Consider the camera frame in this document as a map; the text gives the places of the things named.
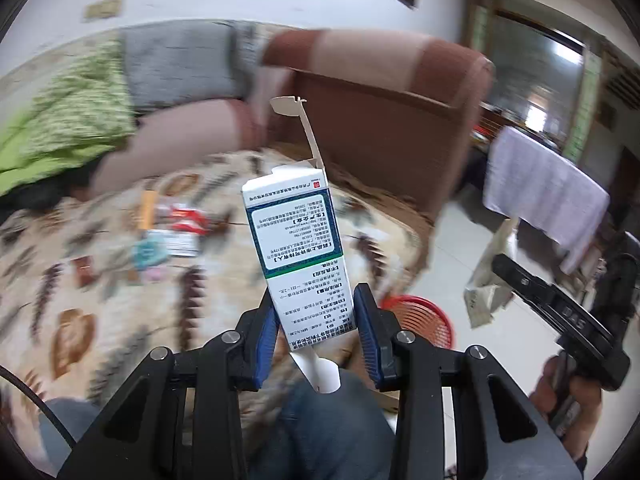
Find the white blue medicine box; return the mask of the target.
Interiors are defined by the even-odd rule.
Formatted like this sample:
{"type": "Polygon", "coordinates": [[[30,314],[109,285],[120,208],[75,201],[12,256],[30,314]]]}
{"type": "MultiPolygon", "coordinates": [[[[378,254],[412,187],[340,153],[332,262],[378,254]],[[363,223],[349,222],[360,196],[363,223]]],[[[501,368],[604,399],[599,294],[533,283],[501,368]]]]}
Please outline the white blue medicine box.
{"type": "Polygon", "coordinates": [[[338,365],[316,344],[356,328],[352,289],[326,170],[298,96],[277,96],[274,112],[300,120],[311,159],[274,167],[241,188],[248,227],[290,356],[311,389],[341,388],[338,365]]]}

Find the teal blister package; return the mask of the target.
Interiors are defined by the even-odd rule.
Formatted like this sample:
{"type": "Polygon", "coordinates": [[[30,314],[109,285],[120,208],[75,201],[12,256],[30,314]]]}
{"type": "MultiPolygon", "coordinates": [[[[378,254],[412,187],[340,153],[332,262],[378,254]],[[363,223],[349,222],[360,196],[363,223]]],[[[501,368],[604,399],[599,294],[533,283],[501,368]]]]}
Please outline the teal blister package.
{"type": "Polygon", "coordinates": [[[132,248],[132,263],[137,271],[158,266],[169,258],[163,237],[147,236],[138,240],[132,248]]]}

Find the orange long carton box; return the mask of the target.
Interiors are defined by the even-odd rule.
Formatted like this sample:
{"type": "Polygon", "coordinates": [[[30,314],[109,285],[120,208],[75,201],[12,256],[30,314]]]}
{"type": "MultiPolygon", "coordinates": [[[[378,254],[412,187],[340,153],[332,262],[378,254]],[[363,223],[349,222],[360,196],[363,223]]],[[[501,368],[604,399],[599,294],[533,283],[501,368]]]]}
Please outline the orange long carton box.
{"type": "Polygon", "coordinates": [[[144,190],[140,204],[139,230],[146,232],[152,229],[154,224],[155,203],[157,192],[144,190]]]}

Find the small red snack packet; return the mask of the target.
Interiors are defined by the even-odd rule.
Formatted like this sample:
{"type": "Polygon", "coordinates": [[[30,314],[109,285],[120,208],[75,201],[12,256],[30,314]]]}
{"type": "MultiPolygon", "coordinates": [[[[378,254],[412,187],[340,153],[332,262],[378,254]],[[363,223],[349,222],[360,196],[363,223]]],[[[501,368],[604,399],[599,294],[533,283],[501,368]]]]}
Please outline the small red snack packet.
{"type": "Polygon", "coordinates": [[[96,274],[94,274],[90,256],[73,258],[72,263],[75,268],[76,281],[79,288],[88,287],[96,281],[96,274]]]}

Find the purple foil ball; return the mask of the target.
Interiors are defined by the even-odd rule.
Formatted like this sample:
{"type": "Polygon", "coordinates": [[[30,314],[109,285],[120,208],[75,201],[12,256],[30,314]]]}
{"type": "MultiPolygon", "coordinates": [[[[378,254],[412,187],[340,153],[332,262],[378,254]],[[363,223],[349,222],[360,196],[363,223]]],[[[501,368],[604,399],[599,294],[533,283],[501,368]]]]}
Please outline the purple foil ball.
{"type": "Polygon", "coordinates": [[[163,270],[158,266],[147,268],[141,273],[142,281],[145,283],[158,283],[163,279],[163,270]]]}

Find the red plastic mesh basket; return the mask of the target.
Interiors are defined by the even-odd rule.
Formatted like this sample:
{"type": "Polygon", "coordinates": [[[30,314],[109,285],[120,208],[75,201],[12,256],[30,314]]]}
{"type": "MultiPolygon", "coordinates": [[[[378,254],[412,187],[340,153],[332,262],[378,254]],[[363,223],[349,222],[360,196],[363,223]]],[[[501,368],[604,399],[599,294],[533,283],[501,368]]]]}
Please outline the red plastic mesh basket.
{"type": "Polygon", "coordinates": [[[454,348],[454,326],[445,312],[434,302],[419,296],[387,296],[380,308],[393,312],[398,328],[390,330],[390,336],[401,330],[420,335],[434,347],[452,350],[454,348]]]}

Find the person's jeans leg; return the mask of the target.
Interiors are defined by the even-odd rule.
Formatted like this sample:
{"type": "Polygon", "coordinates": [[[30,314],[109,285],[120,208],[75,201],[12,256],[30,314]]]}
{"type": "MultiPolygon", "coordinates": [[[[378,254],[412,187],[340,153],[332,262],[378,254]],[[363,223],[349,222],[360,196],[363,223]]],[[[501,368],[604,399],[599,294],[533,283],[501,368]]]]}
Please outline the person's jeans leg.
{"type": "Polygon", "coordinates": [[[321,394],[300,378],[279,415],[247,449],[251,479],[386,479],[395,434],[372,392],[348,370],[321,394]]]}

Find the white paper bag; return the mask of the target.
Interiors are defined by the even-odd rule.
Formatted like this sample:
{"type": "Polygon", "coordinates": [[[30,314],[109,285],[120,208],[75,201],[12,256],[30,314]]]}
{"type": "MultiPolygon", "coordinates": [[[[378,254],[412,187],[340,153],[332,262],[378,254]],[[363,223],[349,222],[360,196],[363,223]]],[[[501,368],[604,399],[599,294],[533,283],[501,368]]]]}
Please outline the white paper bag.
{"type": "Polygon", "coordinates": [[[472,328],[490,324],[494,313],[504,309],[513,297],[512,289],[491,270],[491,263],[498,255],[516,258],[519,226],[518,217],[501,223],[465,285],[463,299],[472,328]]]}

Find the white cloth-covered table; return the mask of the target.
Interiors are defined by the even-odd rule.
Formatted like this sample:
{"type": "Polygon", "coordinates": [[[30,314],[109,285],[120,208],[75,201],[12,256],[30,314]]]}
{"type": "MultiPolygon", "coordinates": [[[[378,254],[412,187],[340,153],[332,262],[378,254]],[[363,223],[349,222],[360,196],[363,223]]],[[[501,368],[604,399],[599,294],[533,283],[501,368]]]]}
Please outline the white cloth-covered table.
{"type": "Polygon", "coordinates": [[[491,143],[484,206],[518,217],[560,246],[560,271],[572,274],[596,234],[610,196],[568,159],[513,127],[491,143]]]}

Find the leaf-patterned beige blanket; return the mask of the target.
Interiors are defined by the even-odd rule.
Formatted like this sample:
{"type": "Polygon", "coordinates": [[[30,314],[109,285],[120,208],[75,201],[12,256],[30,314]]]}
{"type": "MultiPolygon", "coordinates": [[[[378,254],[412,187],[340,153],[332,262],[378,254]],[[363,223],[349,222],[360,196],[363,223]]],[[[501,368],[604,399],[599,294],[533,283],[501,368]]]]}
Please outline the leaf-patterned beige blanket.
{"type": "Polygon", "coordinates": [[[242,185],[284,163],[277,151],[210,156],[82,202],[21,210],[1,228],[1,362],[36,393],[107,398],[154,346],[191,350],[235,326],[266,284],[242,185]],[[158,283],[132,263],[144,190],[203,211],[212,229],[194,258],[170,257],[158,283]],[[73,258],[96,281],[79,288],[73,258]]]}

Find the brown fabric sofa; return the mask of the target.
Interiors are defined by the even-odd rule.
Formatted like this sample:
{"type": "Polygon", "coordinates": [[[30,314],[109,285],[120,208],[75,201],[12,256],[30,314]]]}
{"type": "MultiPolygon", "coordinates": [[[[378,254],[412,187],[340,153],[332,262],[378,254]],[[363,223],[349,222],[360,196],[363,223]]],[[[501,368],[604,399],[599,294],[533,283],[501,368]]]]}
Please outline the brown fabric sofa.
{"type": "Polygon", "coordinates": [[[349,174],[435,222],[454,192],[494,68],[480,52],[378,29],[290,29],[267,44],[246,100],[206,99],[141,117],[91,178],[98,196],[214,153],[282,148],[307,155],[302,127],[273,113],[299,96],[329,175],[349,174]]]}

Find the black garment on sofa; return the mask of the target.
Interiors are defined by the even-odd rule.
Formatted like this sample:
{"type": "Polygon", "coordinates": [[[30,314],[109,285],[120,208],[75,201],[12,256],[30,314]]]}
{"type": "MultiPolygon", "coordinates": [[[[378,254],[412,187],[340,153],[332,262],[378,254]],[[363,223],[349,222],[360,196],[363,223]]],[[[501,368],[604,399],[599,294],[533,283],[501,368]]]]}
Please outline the black garment on sofa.
{"type": "Polygon", "coordinates": [[[60,179],[44,179],[20,185],[1,196],[1,211],[48,211],[70,194],[71,188],[70,184],[60,179]]]}

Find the glass cabinet doors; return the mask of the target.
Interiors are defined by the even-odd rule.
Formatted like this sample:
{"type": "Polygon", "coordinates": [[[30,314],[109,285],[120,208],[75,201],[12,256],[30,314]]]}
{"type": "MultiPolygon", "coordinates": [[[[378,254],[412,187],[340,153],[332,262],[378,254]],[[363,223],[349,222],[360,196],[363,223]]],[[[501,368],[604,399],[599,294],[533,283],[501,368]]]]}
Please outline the glass cabinet doors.
{"type": "Polygon", "coordinates": [[[495,65],[491,109],[578,164],[596,117],[605,38],[535,0],[465,2],[465,42],[495,65]]]}

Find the green patterned quilt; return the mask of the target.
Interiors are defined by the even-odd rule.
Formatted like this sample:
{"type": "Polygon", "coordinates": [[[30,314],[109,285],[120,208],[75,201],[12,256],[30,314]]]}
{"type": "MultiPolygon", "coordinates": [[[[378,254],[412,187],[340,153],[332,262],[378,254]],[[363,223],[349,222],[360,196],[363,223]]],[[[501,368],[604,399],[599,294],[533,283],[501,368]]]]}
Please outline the green patterned quilt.
{"type": "Polygon", "coordinates": [[[113,151],[134,134],[122,42],[73,62],[1,129],[1,193],[113,151]]]}

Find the beige wall switch plate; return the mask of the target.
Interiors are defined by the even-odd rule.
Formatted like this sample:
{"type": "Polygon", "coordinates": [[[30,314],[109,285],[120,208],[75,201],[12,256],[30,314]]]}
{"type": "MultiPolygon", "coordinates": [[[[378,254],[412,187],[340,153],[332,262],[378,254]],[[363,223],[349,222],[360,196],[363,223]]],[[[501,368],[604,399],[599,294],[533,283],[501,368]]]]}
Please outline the beige wall switch plate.
{"type": "Polygon", "coordinates": [[[122,14],[123,8],[124,0],[101,0],[88,4],[88,6],[85,7],[82,18],[85,22],[118,18],[119,15],[122,14]]]}

